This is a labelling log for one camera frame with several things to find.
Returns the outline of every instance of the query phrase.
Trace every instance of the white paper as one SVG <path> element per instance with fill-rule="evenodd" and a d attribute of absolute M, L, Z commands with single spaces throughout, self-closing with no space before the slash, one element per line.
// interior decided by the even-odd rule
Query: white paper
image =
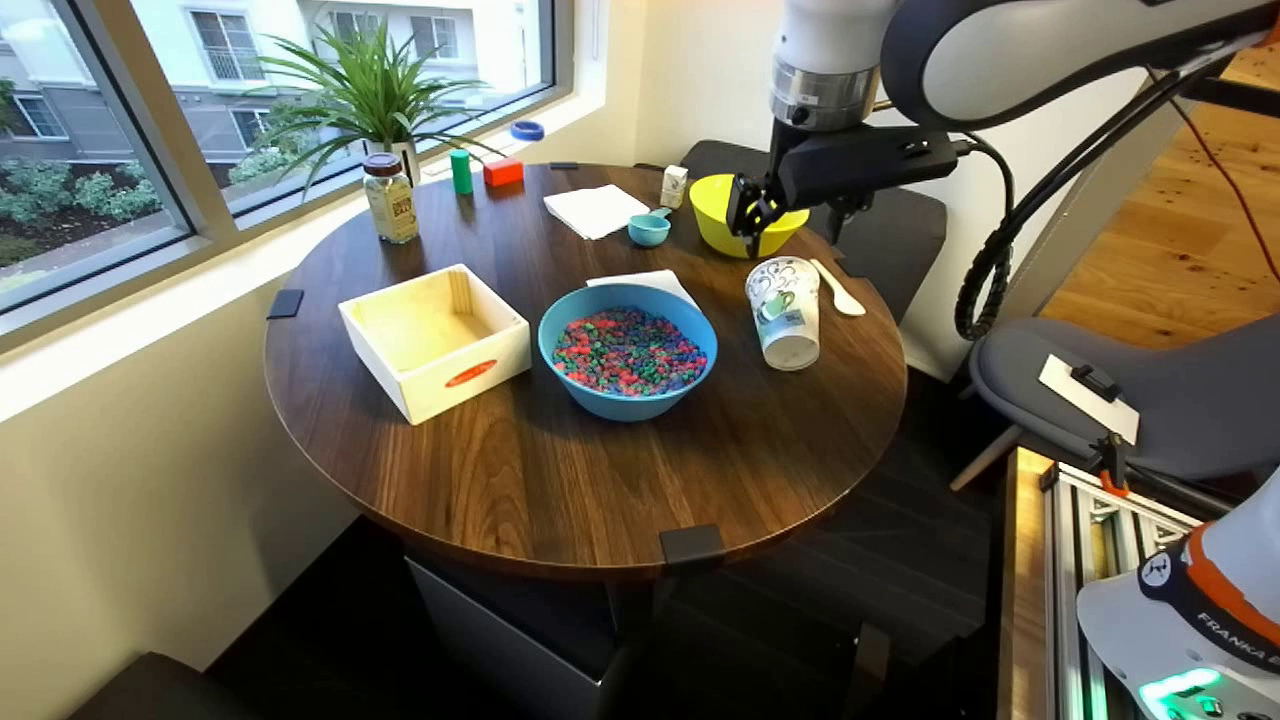
<path fill-rule="evenodd" d="M 630 218 L 647 211 L 635 197 L 615 185 L 574 189 L 542 197 L 547 211 L 568 225 L 578 239 L 599 239 L 629 228 Z"/>
<path fill-rule="evenodd" d="M 1085 418 L 1099 419 L 1122 444 L 1134 444 L 1138 411 L 1132 406 L 1122 406 L 1118 395 L 1099 400 L 1089 386 L 1079 386 L 1072 377 L 1072 369 L 1059 355 L 1043 360 L 1040 386 L 1053 389 L 1059 400 L 1074 406 Z"/>
<path fill-rule="evenodd" d="M 686 287 L 679 284 L 679 278 L 669 271 L 669 267 L 661 267 L 661 271 L 625 271 L 625 278 L 590 278 L 586 287 L 597 287 L 597 284 L 647 284 L 647 287 L 661 287 L 661 292 L 672 292 L 672 298 L 695 306 L 686 298 Z"/>

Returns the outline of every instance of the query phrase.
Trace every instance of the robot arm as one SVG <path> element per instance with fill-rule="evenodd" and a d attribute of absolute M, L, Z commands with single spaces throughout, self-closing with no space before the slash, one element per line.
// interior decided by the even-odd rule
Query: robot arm
<path fill-rule="evenodd" d="M 789 210 L 856 210 L 948 177 L 948 134 L 1016 120 L 1118 69 L 1229 59 L 1273 0 L 789 0 L 773 71 L 773 148 L 726 225 L 754 239 Z M 877 71 L 910 127 L 866 127 Z"/>

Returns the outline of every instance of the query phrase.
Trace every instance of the wooden box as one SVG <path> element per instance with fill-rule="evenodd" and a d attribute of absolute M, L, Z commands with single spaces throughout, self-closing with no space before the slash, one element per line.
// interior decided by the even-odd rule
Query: wooden box
<path fill-rule="evenodd" d="M 469 264 L 338 306 L 355 355 L 408 425 L 422 425 L 526 369 L 526 320 Z"/>

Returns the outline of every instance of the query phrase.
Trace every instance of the bowl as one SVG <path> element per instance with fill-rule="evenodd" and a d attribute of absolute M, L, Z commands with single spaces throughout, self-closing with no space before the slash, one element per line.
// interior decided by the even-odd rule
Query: bowl
<path fill-rule="evenodd" d="M 630 326 L 625 326 L 618 332 L 602 332 L 602 345 L 625 345 L 629 332 L 641 332 L 641 330 L 674 330 L 695 354 L 701 354 L 701 364 L 686 360 L 686 345 L 683 354 L 672 354 L 672 369 L 669 372 L 654 372 L 654 364 L 645 364 L 635 377 L 654 377 L 650 389 L 645 393 L 625 393 L 625 389 L 602 389 L 602 386 L 590 386 L 590 380 L 574 380 L 571 369 L 558 360 L 571 354 L 563 354 L 558 345 L 568 335 L 578 335 L 574 320 L 586 320 L 597 311 L 608 311 L 612 320 L 618 315 L 630 315 Z M 715 330 L 710 320 L 686 306 L 683 298 L 672 298 L 672 292 L 661 292 L 661 287 L 647 287 L 647 284 L 597 284 L 597 287 L 574 287 L 574 292 L 563 292 L 537 326 L 537 354 L 541 360 L 557 372 L 558 389 L 590 418 L 599 419 L 615 419 L 615 425 L 645 425 L 645 419 L 654 419 L 662 418 L 669 409 L 674 409 L 691 389 L 701 389 L 707 380 L 707 372 L 715 369 L 715 355 L 721 355 L 721 340 L 715 340 Z"/>
<path fill-rule="evenodd" d="M 629 219 L 629 237 L 630 237 L 630 245 L 641 245 L 641 249 L 662 245 L 669 233 L 672 233 L 669 211 L 641 211 L 641 218 Z"/>
<path fill-rule="evenodd" d="M 730 177 L 726 172 L 701 177 L 686 189 L 691 219 L 695 219 L 701 239 L 710 245 L 721 256 L 749 256 L 749 237 L 730 237 L 726 225 L 723 225 L 726 191 L 730 191 Z M 761 233 L 754 256 L 781 254 L 802 225 L 806 225 L 802 210 L 801 211 L 785 211 L 781 219 L 773 219 Z"/>

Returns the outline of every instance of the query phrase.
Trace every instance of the paper cup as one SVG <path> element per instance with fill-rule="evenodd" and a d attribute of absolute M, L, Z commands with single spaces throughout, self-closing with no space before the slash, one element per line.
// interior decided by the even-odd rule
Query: paper cup
<path fill-rule="evenodd" d="M 802 256 L 773 256 L 749 271 L 761 355 L 777 372 L 801 372 L 821 355 L 821 278 Z"/>

